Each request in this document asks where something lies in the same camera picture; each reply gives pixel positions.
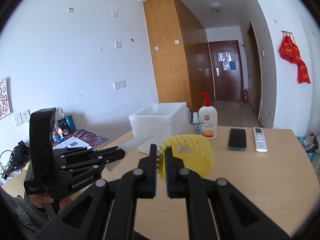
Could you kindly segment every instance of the wooden wardrobe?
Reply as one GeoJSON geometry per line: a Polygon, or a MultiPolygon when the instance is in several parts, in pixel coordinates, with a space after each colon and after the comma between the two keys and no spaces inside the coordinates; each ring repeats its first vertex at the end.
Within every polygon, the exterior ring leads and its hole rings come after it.
{"type": "Polygon", "coordinates": [[[180,0],[143,3],[160,103],[186,102],[191,111],[214,101],[212,65],[204,27],[180,0]]]}

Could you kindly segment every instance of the wall socket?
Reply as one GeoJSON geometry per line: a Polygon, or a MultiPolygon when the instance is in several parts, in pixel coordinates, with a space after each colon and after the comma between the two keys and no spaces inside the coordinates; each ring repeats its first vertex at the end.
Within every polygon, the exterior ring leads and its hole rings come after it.
{"type": "Polygon", "coordinates": [[[29,122],[30,120],[30,110],[26,110],[21,113],[22,121],[23,122],[29,122]]]}
{"type": "Polygon", "coordinates": [[[120,84],[120,88],[125,88],[126,87],[125,80],[119,81],[119,84],[120,84]]]}
{"type": "Polygon", "coordinates": [[[113,82],[114,89],[125,88],[125,80],[113,82]]]}

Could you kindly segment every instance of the door frame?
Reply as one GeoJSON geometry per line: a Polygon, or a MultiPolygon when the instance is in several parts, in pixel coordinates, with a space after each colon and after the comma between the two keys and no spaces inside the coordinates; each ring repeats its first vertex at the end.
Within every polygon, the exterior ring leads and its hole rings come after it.
{"type": "Polygon", "coordinates": [[[215,87],[214,73],[213,73],[215,71],[215,68],[213,67],[214,61],[212,60],[212,55],[211,55],[212,53],[211,53],[210,43],[236,43],[236,44],[238,44],[237,52],[238,52],[239,67],[240,67],[241,89],[242,89],[242,93],[243,93],[243,91],[244,91],[243,70],[242,70],[242,60],[241,60],[241,55],[240,55],[239,41],[238,40],[232,40],[232,41],[210,41],[210,42],[208,42],[208,46],[209,46],[211,66],[212,66],[212,78],[213,78],[213,84],[214,84],[214,98],[215,98],[215,100],[216,100],[216,87],[215,87]]]}
{"type": "Polygon", "coordinates": [[[263,88],[263,82],[262,82],[262,67],[261,67],[261,56],[260,56],[260,49],[259,49],[259,44],[258,44],[258,40],[257,40],[257,34],[256,34],[256,31],[254,29],[254,26],[253,26],[253,22],[252,20],[250,20],[249,22],[249,25],[248,25],[248,28],[247,28],[247,31],[246,31],[246,35],[247,35],[247,40],[248,40],[248,43],[249,43],[249,51],[250,51],[250,57],[251,57],[251,62],[252,62],[252,73],[253,73],[253,56],[252,56],[252,51],[251,51],[251,48],[250,48],[250,40],[249,40],[249,37],[248,37],[248,31],[250,29],[250,27],[252,27],[252,30],[253,30],[253,34],[254,34],[254,39],[256,41],[256,44],[257,44],[257,48],[258,48],[258,57],[259,57],[259,67],[260,67],[260,80],[261,80],[261,94],[260,94],[260,107],[259,107],[259,115],[258,115],[258,123],[260,123],[260,115],[261,115],[261,106],[262,106],[262,88],[263,88]]]}
{"type": "Polygon", "coordinates": [[[211,64],[211,75],[212,75],[212,80],[213,80],[213,93],[214,93],[214,101],[216,101],[216,85],[214,82],[214,74],[213,74],[213,61],[212,61],[212,56],[211,56],[211,49],[210,49],[210,45],[209,42],[207,42],[208,44],[208,50],[209,50],[209,55],[210,55],[210,64],[211,64]]]}

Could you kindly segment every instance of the fire extinguisher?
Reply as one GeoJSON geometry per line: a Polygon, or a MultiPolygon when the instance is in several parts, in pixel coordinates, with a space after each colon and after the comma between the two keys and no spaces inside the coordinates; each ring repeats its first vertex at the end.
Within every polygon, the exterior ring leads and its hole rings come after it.
{"type": "Polygon", "coordinates": [[[249,103],[248,97],[249,97],[249,90],[245,89],[243,91],[243,102],[245,104],[249,103]]]}

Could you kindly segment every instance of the spray bottle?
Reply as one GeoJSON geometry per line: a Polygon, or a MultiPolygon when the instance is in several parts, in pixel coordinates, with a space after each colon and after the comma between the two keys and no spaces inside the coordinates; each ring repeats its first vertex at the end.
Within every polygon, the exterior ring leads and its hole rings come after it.
{"type": "Polygon", "coordinates": [[[192,133],[193,134],[201,134],[201,124],[199,122],[199,118],[198,118],[198,113],[197,112],[194,112],[193,113],[193,119],[192,119],[192,128],[193,128],[193,131],[192,133]]]}

